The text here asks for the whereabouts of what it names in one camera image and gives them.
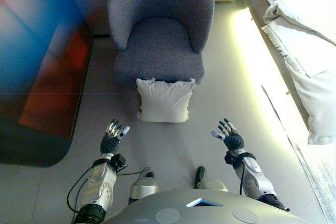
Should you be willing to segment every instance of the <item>gray armchair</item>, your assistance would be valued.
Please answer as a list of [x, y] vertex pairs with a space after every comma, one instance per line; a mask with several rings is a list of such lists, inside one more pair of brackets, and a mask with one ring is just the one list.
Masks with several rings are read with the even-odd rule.
[[108, 0], [111, 37], [119, 51], [116, 79], [200, 83], [213, 10], [214, 0]]

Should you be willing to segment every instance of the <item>bed frame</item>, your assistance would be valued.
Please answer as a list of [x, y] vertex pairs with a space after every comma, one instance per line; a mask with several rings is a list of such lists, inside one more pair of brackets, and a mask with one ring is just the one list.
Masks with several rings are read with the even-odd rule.
[[282, 78], [284, 79], [284, 82], [289, 90], [289, 93], [291, 94], [291, 96], [293, 97], [293, 100], [296, 104], [296, 106], [298, 107], [298, 110], [302, 116], [303, 121], [306, 124], [306, 127], [308, 128], [308, 113], [305, 110], [302, 101], [299, 97], [299, 94], [295, 88], [295, 85], [293, 83], [292, 77], [289, 73], [289, 71], [287, 70], [287, 67], [285, 65], [285, 61], [283, 59], [283, 56], [280, 54], [280, 52], [275, 48], [275, 46], [273, 45], [273, 43], [270, 41], [270, 39], [268, 38], [267, 34], [261, 29], [265, 23], [262, 19], [263, 15], [266, 12], [266, 9], [269, 7], [269, 3], [267, 2], [267, 0], [242, 0], [244, 5], [246, 7], [249, 7], [251, 15], [268, 47], [268, 50], [270, 51], [281, 75]]

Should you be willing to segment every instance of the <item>chair backrest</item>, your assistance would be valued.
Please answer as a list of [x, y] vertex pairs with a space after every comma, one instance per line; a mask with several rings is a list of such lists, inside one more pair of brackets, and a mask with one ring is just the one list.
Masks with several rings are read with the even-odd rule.
[[127, 47], [133, 27], [152, 17], [181, 22], [195, 52], [206, 44], [214, 11], [214, 0], [108, 0], [110, 32], [118, 50]]

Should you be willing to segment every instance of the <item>gray circular panel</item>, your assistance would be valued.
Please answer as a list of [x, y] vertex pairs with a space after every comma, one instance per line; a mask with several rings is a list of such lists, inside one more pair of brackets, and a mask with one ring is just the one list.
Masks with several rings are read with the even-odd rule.
[[259, 220], [258, 216], [254, 212], [245, 208], [236, 208], [232, 211], [232, 214], [244, 223], [257, 223]]
[[165, 208], [157, 212], [155, 219], [159, 224], [174, 224], [180, 218], [180, 213], [173, 208]]

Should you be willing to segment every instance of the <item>white blanket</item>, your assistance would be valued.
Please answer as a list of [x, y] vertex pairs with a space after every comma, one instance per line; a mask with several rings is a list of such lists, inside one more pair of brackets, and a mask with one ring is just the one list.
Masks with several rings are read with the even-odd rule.
[[267, 9], [264, 21], [267, 24], [278, 16], [336, 45], [336, 0], [276, 0]]
[[284, 56], [309, 114], [309, 143], [336, 140], [336, 0], [276, 0], [263, 30]]

